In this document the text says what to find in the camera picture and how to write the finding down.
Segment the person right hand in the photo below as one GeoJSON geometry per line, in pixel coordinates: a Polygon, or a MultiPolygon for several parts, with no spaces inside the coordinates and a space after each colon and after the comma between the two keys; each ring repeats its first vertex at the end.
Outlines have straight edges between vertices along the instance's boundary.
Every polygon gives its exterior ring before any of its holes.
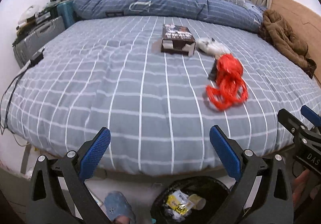
{"type": "Polygon", "coordinates": [[[297,178],[295,178],[292,185],[292,200],[294,208],[299,203],[303,191],[306,188],[307,181],[309,180],[310,170],[306,169],[297,178]]]}

